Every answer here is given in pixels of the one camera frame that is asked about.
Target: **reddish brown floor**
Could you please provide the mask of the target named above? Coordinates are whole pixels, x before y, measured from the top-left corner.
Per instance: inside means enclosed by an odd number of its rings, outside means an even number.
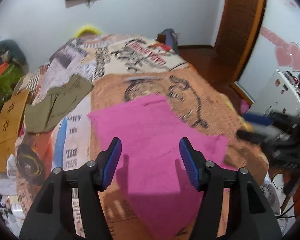
[[[219,64],[216,59],[217,54],[212,49],[181,49],[180,56],[191,63],[217,91],[225,94],[236,111],[240,113],[242,98],[229,85],[233,70],[226,65]]]

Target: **wooden door frame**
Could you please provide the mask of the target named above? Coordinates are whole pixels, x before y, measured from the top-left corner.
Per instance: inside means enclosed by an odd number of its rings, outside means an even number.
[[[251,32],[250,32],[250,35],[249,35],[249,38],[247,41],[247,45],[245,46],[242,57],[240,59],[240,62],[238,63],[237,67],[235,68],[234,73],[232,74],[232,77],[231,77],[231,82],[233,83],[233,84],[231,84],[232,86],[236,85],[234,82],[240,78],[241,73],[243,72],[243,70],[244,70],[245,66],[247,65],[248,60],[251,56],[251,53],[255,46],[255,43],[256,43],[260,28],[262,25],[263,16],[264,16],[265,9],[266,9],[266,2],[267,2],[267,0],[258,0],[256,15],[255,15],[255,18],[252,23],[252,29],[251,29]],[[228,12],[228,8],[229,8],[229,0],[226,0],[225,6],[223,9],[219,32],[218,32],[218,36],[217,36],[217,40],[216,40],[216,46],[218,45],[218,43],[220,41],[222,29],[226,25],[226,15]]]

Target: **bed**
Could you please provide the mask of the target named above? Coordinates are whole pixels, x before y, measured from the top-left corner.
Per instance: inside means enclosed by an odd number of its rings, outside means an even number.
[[[60,165],[64,170],[79,168],[101,151],[87,113],[153,93],[164,95],[173,112],[199,132],[226,135],[229,143],[224,162],[234,168],[247,167],[261,185],[268,170],[267,159],[259,147],[235,136],[238,129],[249,130],[249,124],[237,115],[225,95],[215,91],[169,46],[138,35],[91,35],[71,39],[52,55],[49,63],[24,76],[17,91],[28,89],[30,103],[36,104],[49,88],[62,86],[74,73],[93,83],[92,92],[53,131],[28,134],[23,126],[16,141],[15,154],[31,156],[28,165],[35,165],[39,170],[35,176],[23,170],[26,167],[17,172],[18,199],[25,214],[53,168]],[[219,235],[226,230],[228,194],[228,191],[224,194]],[[120,194],[115,179],[99,196],[115,240],[153,240]],[[75,189],[72,202],[77,234],[84,236]],[[190,223],[174,239],[188,239],[192,227]]]

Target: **green garment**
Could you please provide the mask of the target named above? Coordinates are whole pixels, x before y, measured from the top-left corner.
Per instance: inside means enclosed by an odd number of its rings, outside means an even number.
[[[26,131],[30,133],[52,131],[65,115],[90,93],[92,87],[85,78],[74,74],[65,86],[50,88],[43,101],[34,106],[26,106]]]

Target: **brown wooden door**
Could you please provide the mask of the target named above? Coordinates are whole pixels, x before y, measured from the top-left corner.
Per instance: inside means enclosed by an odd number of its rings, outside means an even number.
[[[218,63],[233,68],[233,82],[253,48],[264,7],[265,0],[226,0],[215,48]]]

